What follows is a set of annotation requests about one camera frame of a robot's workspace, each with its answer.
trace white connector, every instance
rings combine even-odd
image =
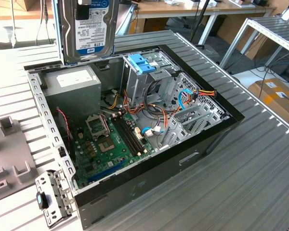
[[[160,132],[160,126],[155,126],[155,128],[153,128],[154,131]]]
[[[115,89],[111,89],[111,92],[114,93],[114,94],[116,95],[118,91],[115,90]]]
[[[147,137],[153,136],[153,132],[151,131],[151,129],[145,131],[144,133]]]

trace side panel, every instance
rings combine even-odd
[[[173,158],[152,168],[119,187],[105,193],[89,203],[79,207],[79,214],[83,229],[108,216],[118,208],[135,200],[142,194],[148,192],[170,177],[180,173],[182,170],[204,157],[206,150],[220,136],[217,133],[197,145],[177,154]],[[75,197],[77,202],[82,199],[82,193]]]

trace gray power supply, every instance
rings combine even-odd
[[[75,122],[98,113],[101,101],[101,82],[89,66],[80,66],[47,73],[44,95],[54,112],[57,106]]]

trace aluminum table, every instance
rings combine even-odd
[[[225,54],[223,60],[220,63],[220,67],[224,68],[227,64],[230,56],[232,55],[233,51],[235,50],[238,42],[244,35],[247,28],[251,26],[255,29],[249,40],[247,41],[246,45],[242,49],[241,53],[244,54],[248,48],[250,47],[251,43],[255,40],[258,34],[263,34],[267,36],[269,39],[273,40],[277,44],[279,44],[279,48],[275,51],[275,53],[271,56],[268,60],[266,65],[269,65],[276,55],[280,52],[282,48],[285,48],[289,51],[289,23],[285,22],[278,16],[274,17],[259,17],[259,18],[247,18],[242,25],[241,29],[239,30],[238,34],[236,35],[235,39],[233,40],[231,46],[229,47],[227,53]]]
[[[286,230],[289,125],[179,34],[116,38],[118,51],[167,44],[246,118],[209,156],[95,224],[94,231]],[[58,169],[24,65],[57,61],[54,46],[0,51],[0,117],[22,126],[38,172]],[[31,186],[0,200],[0,230],[46,231]],[[77,217],[55,231],[81,230]]]

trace metal bracket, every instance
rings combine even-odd
[[[54,227],[76,211],[75,200],[63,170],[48,170],[35,180],[37,200],[47,226]]]

